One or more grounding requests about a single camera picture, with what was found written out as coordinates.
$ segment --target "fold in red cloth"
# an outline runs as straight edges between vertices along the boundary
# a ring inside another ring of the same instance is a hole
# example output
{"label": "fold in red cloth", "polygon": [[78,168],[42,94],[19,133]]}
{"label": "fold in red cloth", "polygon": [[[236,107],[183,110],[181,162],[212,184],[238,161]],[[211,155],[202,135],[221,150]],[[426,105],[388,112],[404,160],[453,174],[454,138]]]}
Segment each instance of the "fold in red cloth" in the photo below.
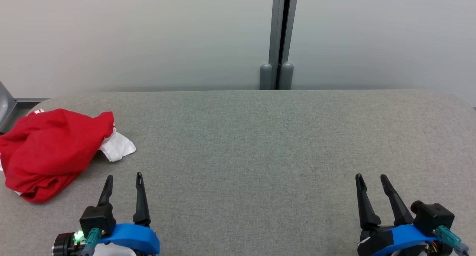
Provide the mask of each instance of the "fold in red cloth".
{"label": "fold in red cloth", "polygon": [[5,185],[30,202],[45,202],[89,166],[113,133],[114,116],[88,117],[65,109],[30,113],[0,136]]}

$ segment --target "white partition panel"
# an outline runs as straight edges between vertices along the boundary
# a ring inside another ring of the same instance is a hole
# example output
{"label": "white partition panel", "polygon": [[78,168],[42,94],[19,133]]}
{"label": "white partition panel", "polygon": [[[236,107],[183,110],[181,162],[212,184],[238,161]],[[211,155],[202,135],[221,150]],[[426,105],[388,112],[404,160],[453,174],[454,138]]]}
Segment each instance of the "white partition panel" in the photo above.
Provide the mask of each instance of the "white partition panel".
{"label": "white partition panel", "polygon": [[431,88],[476,107],[476,0],[297,0],[293,89]]}
{"label": "white partition panel", "polygon": [[75,91],[257,89],[272,0],[0,0],[0,81]]}

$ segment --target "green led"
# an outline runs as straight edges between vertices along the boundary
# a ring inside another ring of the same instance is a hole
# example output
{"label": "green led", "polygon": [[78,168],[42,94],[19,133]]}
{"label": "green led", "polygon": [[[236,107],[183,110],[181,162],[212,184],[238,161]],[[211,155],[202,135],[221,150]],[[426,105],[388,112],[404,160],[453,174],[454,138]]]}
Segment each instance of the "green led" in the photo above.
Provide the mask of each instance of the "green led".
{"label": "green led", "polygon": [[80,242],[84,240],[84,233],[82,230],[79,230],[78,232],[74,233],[74,241]]}

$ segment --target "gray fabric surface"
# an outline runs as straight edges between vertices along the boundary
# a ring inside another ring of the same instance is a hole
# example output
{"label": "gray fabric surface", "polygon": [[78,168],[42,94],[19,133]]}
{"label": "gray fabric surface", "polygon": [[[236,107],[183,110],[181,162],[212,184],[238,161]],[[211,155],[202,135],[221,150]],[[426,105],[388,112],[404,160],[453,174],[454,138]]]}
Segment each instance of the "gray fabric surface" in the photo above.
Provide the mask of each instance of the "gray fabric surface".
{"label": "gray fabric surface", "polygon": [[452,229],[476,251],[476,112],[454,96],[420,90],[102,93],[38,106],[59,107],[89,116],[112,110],[118,131],[137,151],[116,163],[97,154],[48,203],[31,204],[0,188],[0,255],[49,255],[57,234],[78,229],[109,174],[114,216],[131,222],[137,171],[165,256],[356,256],[359,172],[384,224],[393,215],[382,173],[408,207],[422,200],[450,209]]}

